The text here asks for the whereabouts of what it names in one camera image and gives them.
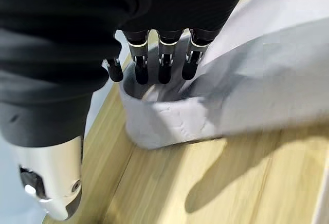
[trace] black fabric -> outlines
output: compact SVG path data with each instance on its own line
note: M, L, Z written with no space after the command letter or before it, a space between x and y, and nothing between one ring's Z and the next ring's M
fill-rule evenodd
M83 134L117 29L220 29L239 0L0 0L0 130L20 146Z
M121 26L122 30L218 30L239 0L153 0L150 10Z

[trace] white cloth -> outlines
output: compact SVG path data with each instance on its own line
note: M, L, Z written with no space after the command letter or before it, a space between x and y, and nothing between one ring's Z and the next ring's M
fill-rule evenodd
M197 76L181 78L187 40L177 46L171 82L149 83L131 64L120 83L126 130L145 148L329 117L329 0L250 0L237 7L206 52Z

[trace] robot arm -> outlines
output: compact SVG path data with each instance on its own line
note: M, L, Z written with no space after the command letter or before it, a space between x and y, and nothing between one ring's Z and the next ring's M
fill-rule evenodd
M27 194L57 220L82 194L85 121L92 93L122 79L123 30L136 81L148 81L148 31L159 34L159 81L170 81L175 45L191 30L182 77L192 79L239 0L0 0L0 130ZM102 68L106 58L108 73Z

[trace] wooden floor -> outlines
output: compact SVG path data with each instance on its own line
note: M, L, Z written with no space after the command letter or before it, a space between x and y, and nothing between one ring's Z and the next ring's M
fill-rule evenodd
M155 151L134 146L124 124L115 84L85 140L82 202L66 223L311 223L329 124Z

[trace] screw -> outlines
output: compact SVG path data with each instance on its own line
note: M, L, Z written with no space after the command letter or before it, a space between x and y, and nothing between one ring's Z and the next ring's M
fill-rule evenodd
M72 192L75 192L75 191L79 188L80 184L81 184L81 181L78 180L78 181L73 185L73 187L72 187Z

